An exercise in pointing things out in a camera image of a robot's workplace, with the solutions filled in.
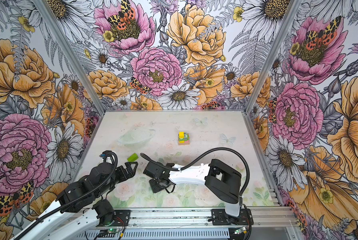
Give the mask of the lime green block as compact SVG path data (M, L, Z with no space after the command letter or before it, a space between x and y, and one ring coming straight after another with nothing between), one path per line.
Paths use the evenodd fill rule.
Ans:
M133 153L131 156L129 156L127 158L127 161L130 162L130 163L133 163L133 162L137 161L138 158L139 158L138 154Z

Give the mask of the green owl number block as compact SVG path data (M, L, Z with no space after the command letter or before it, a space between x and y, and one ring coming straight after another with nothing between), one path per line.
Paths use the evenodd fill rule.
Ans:
M179 141L190 141L190 136L188 134L185 134L184 138L179 138Z

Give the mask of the natural wood block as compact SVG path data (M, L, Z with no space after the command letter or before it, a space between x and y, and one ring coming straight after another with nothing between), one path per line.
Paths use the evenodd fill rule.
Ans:
M189 144L190 144L190 141L179 141L178 142L179 146L184 146L184 145L189 145Z

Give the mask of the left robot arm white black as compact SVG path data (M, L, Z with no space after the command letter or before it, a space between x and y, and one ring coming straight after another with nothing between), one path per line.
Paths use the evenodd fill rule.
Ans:
M92 168L89 175L69 184L49 207L28 225L14 240L43 240L71 216L91 205L102 195L115 189L118 183L133 178L138 162L118 165L118 156L112 151L103 152L103 162Z

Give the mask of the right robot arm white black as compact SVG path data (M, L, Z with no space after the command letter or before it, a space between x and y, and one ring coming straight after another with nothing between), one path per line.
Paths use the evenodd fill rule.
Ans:
M205 186L218 199L225 203L224 210L212 210L210 222L215 226L242 225L240 187L242 175L223 163L213 159L209 164L199 166L185 166L178 164L148 163L143 174L150 177L149 184L153 193L180 184L194 184Z

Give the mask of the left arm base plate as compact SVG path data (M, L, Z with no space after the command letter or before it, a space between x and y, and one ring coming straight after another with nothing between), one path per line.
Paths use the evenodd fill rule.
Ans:
M131 210L114 210L100 218L101 227L127 227Z

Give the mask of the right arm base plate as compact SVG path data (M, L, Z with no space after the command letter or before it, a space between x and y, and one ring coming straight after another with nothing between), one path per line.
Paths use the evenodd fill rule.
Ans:
M226 214L224 209L212 209L211 214L208 222L212 222L213 226L248 226L254 224L253 216L249 209L240 209L237 217Z

